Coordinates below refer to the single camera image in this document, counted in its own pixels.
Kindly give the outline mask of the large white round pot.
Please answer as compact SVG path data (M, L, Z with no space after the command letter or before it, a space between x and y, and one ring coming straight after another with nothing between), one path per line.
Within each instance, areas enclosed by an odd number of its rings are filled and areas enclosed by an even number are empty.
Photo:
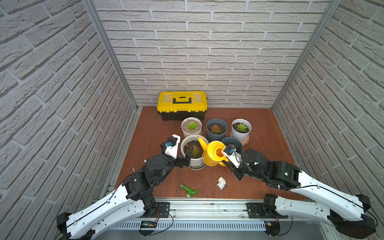
M183 139L181 144L181 152L183 156L186 156L187 152L191 154L191 161L189 168L193 170L200 170L206 166L203 161L203 153L204 150L199 142L199 138L201 138L206 144L208 144L208 140L201 135L190 135Z

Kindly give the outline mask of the yellow plastic watering can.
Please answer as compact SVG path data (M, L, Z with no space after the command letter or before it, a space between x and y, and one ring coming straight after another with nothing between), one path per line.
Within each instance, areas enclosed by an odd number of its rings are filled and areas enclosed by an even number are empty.
M222 153L226 145L220 141L212 141L207 144L202 138L198 141L203 149L203 161L206 165L214 167L216 165L225 166L223 161L229 162L229 159Z

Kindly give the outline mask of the small white faceted pot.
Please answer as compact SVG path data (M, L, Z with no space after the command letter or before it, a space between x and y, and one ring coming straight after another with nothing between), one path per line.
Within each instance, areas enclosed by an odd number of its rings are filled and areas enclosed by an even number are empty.
M181 128L184 137L190 135L202 135L202 122L197 118L189 117L184 119Z

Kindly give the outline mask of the blue pot front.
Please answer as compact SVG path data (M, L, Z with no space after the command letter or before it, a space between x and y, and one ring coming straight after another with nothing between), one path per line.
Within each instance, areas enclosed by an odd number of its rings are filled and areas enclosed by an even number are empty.
M239 154L241 154L243 152L243 145L236 138L226 137L226 138L222 139L222 143L225 144L226 146L227 145L233 146L233 148L236 149L236 152Z

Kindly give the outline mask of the blue pot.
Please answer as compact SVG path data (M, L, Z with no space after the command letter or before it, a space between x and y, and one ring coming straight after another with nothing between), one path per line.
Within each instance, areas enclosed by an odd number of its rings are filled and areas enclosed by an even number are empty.
M236 138L226 137L226 138L222 139L222 143L225 144L226 146L227 145L233 146L233 148L236 149L236 152L239 154L241 154L243 152L243 145Z
M211 119L207 122L207 139L209 142L222 141L226 137L227 124L221 119Z

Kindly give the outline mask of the blue pot back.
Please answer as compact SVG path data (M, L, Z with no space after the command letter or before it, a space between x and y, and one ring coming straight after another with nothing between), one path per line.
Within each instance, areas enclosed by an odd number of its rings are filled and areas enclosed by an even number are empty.
M207 122L207 139L209 142L222 141L226 137L227 124L221 119L211 119Z

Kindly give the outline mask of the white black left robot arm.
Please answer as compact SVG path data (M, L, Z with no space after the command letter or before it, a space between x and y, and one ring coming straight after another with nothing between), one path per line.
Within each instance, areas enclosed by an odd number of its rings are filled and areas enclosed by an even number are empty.
M107 230L134 218L151 217L157 208L154 188L163 184L175 167L189 166L185 157L160 154L148 159L110 194L77 213L62 213L57 228L62 240L93 240Z

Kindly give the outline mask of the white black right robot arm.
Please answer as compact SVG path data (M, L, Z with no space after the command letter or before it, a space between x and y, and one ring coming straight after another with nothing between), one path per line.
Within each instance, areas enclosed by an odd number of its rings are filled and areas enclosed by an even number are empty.
M270 188L290 191L310 199L308 202L294 201L267 194L264 197L264 212L319 221L355 239L364 239L376 232L376 218L367 215L371 208L368 196L341 192L290 163L270 161L263 153L253 149L242 154L225 149L222 153L226 157L225 165L238 181L248 176L264 182Z

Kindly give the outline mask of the white PVC elbow fitting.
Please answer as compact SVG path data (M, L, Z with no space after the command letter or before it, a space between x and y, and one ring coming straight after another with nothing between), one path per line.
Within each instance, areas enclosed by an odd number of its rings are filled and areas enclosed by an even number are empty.
M226 186L226 180L223 178L223 177L220 177L218 179L218 183L217 183L217 188L222 191L224 189L224 187Z

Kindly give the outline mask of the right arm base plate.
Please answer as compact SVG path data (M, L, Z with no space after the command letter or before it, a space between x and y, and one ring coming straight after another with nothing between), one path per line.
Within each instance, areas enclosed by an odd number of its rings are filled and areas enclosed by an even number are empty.
M275 206L263 203L246 203L249 219L287 219L288 216L280 215Z

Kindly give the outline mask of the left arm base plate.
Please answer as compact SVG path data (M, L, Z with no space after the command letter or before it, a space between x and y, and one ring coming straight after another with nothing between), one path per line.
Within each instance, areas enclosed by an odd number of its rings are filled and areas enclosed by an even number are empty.
M166 219L169 217L170 212L170 202L157 202L156 208L152 211L146 211L142 216L143 218L160 218Z

